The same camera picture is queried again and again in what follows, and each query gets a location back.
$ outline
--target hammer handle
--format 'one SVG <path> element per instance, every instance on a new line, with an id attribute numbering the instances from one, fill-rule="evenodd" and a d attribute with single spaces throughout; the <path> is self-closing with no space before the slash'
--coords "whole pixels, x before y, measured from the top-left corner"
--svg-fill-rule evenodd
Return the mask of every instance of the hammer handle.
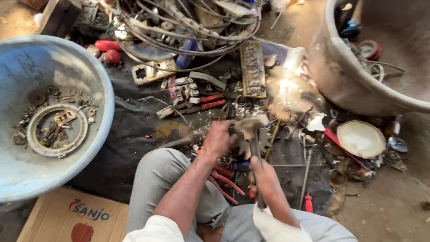
<path id="1" fill-rule="evenodd" d="M 254 138 L 249 141 L 249 147 L 251 150 L 251 155 L 252 156 L 255 155 L 258 158 L 258 163 L 260 165 L 263 165 L 262 160 L 261 160 L 260 148 L 258 145 L 258 129 L 254 130 Z M 259 209 L 266 208 L 266 204 L 263 201 L 263 197 L 261 196 L 261 194 L 258 191 L 257 191 L 257 201 L 258 201 L 258 208 Z"/>

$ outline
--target sanjo logo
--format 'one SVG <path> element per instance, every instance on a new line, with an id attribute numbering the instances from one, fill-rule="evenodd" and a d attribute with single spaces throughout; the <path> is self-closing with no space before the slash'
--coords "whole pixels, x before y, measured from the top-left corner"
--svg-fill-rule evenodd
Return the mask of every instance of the sanjo logo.
<path id="1" fill-rule="evenodd" d="M 110 215 L 108 213 L 103 212 L 103 209 L 100 211 L 95 209 L 90 209 L 86 207 L 85 203 L 82 203 L 81 200 L 75 199 L 75 201 L 69 204 L 69 211 L 81 214 L 85 218 L 96 221 L 98 218 L 101 220 L 108 220 Z"/>

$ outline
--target hand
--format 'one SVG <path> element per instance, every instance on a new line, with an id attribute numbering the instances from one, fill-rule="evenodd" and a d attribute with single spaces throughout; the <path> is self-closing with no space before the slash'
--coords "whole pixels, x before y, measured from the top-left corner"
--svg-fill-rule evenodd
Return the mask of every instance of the hand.
<path id="1" fill-rule="evenodd" d="M 210 128 L 200 153 L 215 160 L 225 155 L 236 140 L 236 136 L 230 136 L 228 133 L 229 126 L 230 121 L 223 121 Z"/>
<path id="2" fill-rule="evenodd" d="M 254 194 L 258 191 L 266 204 L 269 205 L 274 199 L 279 197 L 285 197 L 275 169 L 266 160 L 262 159 L 262 164 L 259 164 L 258 158 L 252 156 L 249 168 L 253 170 L 253 172 L 249 173 L 248 177 L 251 183 L 251 190 Z"/>

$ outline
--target blue plastic tub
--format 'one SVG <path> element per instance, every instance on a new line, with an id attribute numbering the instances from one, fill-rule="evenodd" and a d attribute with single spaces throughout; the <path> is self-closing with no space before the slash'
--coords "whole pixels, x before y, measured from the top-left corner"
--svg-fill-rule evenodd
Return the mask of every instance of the blue plastic tub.
<path id="1" fill-rule="evenodd" d="M 108 136 L 114 92 L 100 62 L 83 47 L 61 38 L 32 35 L 0 41 L 0 203 L 30 199 L 66 183 L 94 158 Z M 27 95 L 56 85 L 84 91 L 99 105 L 84 142 L 66 157 L 39 155 L 13 144 L 13 126 L 30 107 Z"/>

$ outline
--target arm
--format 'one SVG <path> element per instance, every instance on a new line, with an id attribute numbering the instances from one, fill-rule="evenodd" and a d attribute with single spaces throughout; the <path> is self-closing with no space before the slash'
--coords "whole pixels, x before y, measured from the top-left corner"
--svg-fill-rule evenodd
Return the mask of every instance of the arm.
<path id="1" fill-rule="evenodd" d="M 264 159 L 260 165 L 255 156 L 251 158 L 251 169 L 255 174 L 250 179 L 255 179 L 257 183 L 257 187 L 252 185 L 251 189 L 261 194 L 273 217 L 285 224 L 300 228 L 282 191 L 275 169 Z"/>
<path id="2" fill-rule="evenodd" d="M 186 237 L 196 213 L 200 194 L 218 158 L 230 149 L 234 138 L 228 133 L 229 122 L 215 125 L 208 132 L 196 160 L 158 203 L 152 215 L 167 217 Z"/>

